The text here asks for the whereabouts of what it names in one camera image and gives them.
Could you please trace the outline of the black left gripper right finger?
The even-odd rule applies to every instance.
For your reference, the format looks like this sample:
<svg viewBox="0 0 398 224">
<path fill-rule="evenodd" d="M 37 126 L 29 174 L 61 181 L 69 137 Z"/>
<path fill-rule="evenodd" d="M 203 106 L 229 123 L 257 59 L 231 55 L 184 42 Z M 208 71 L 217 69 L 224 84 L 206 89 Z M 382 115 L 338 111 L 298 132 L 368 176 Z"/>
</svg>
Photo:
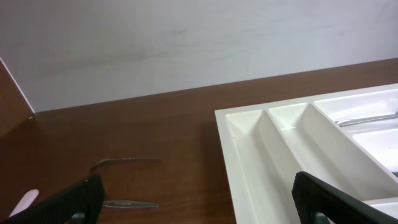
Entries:
<svg viewBox="0 0 398 224">
<path fill-rule="evenodd" d="M 397 224 L 397 219 L 372 208 L 308 172 L 298 172 L 292 197 L 300 222 Z"/>
</svg>

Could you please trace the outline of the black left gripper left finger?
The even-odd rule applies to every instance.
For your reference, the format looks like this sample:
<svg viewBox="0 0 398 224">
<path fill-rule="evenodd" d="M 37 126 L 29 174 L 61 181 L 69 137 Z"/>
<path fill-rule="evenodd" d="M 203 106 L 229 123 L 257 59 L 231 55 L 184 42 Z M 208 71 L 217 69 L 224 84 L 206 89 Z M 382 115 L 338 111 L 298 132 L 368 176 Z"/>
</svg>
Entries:
<svg viewBox="0 0 398 224">
<path fill-rule="evenodd" d="M 98 220 L 104 202 L 99 175 L 91 175 L 48 199 L 5 220 L 3 224 L 92 223 Z"/>
</svg>

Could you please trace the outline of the metal teaspoon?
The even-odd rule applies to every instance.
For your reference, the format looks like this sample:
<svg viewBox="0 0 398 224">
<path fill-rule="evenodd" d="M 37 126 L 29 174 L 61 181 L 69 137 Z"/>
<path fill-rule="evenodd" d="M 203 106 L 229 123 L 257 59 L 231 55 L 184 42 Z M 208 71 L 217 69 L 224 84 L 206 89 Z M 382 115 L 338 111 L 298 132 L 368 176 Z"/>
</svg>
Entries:
<svg viewBox="0 0 398 224">
<path fill-rule="evenodd" d="M 119 159 L 102 159 L 98 161 L 93 167 L 90 168 L 89 173 L 94 173 L 96 169 L 114 162 L 135 162 L 135 161 L 159 161 L 159 158 L 153 157 L 130 157 L 130 158 L 119 158 Z"/>
<path fill-rule="evenodd" d="M 157 208 L 159 204 L 130 200 L 106 200 L 103 202 L 103 206 L 111 208 Z"/>
</svg>

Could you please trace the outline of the white plastic knife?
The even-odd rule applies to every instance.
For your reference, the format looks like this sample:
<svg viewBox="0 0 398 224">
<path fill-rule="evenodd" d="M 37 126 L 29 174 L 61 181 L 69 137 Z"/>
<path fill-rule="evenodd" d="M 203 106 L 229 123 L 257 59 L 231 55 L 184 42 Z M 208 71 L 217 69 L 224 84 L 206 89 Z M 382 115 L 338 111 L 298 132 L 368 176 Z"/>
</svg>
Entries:
<svg viewBox="0 0 398 224">
<path fill-rule="evenodd" d="M 20 199 L 16 207 L 13 209 L 9 217 L 12 217 L 16 215 L 17 213 L 22 212 L 23 210 L 29 208 L 34 200 L 38 197 L 39 195 L 39 190 L 37 189 L 32 189 L 25 193 L 25 195 Z"/>
</svg>

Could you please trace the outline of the white cutlery organizer tray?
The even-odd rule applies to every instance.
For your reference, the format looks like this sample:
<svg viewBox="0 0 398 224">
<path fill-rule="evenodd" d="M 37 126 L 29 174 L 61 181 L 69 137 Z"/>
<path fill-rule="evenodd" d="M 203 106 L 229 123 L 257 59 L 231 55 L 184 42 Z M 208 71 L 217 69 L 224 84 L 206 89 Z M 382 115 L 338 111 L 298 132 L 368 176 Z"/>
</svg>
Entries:
<svg viewBox="0 0 398 224">
<path fill-rule="evenodd" d="M 296 173 L 308 172 L 397 216 L 397 85 L 306 96 L 215 113 L 238 223 L 298 223 Z"/>
</svg>

